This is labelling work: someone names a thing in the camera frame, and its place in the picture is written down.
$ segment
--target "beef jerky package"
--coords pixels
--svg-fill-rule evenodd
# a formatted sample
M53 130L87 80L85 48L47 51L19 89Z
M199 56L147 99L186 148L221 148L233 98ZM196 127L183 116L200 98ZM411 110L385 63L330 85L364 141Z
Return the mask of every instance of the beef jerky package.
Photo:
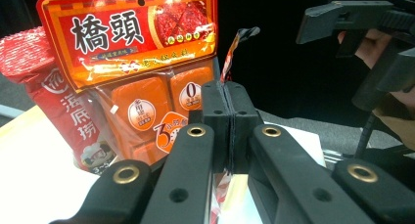
M216 4L38 0L63 77L120 159L161 160L202 107L201 86L219 76Z
M72 148L76 166L99 175L115 159L115 152L61 76L42 26L0 40L0 72L24 85Z

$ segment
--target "plastic wrapper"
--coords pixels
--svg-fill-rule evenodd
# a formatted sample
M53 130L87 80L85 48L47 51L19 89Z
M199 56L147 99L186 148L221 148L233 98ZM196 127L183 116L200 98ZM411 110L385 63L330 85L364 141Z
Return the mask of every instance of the plastic wrapper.
M0 72L24 85L72 148L76 166L101 174L110 165L115 152L61 76L43 27L0 40Z
M223 65L222 73L220 74L220 81L222 83L232 80L230 69L232 67L232 59L234 57L234 52L236 48L238 48L238 45L241 42L248 40L250 37L256 36L257 34L259 34L259 32L260 32L260 28L257 26L254 26L252 28L238 29L236 36L228 50L228 53L225 59L225 64ZM232 157L233 150L234 150L232 143L229 145L229 147L230 147L230 157ZM212 215L220 215L220 210L226 200L226 196L228 194L228 189L229 189L229 185L230 185L232 177L233 177L233 174L227 173L227 172L224 172L223 174L216 174L215 180L217 184L215 185L215 189L213 190L216 201L214 205L212 206Z
M189 111L202 107L201 86L213 79L212 61L87 90L111 127L124 158L152 165L166 156Z

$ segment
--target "orange snack package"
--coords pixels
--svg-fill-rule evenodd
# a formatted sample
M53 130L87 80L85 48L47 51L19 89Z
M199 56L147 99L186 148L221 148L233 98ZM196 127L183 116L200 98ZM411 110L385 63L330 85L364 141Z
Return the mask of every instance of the orange snack package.
M218 78L217 0L38 0L63 77L119 159L170 152Z

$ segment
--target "red packaging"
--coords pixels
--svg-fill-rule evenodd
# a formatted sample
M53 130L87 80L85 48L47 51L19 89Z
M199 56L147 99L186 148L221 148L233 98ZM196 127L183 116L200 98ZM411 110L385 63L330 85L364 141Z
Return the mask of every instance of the red packaging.
M72 148L79 168L101 174L110 165L115 152L61 76L42 26L0 40L0 72L24 84Z

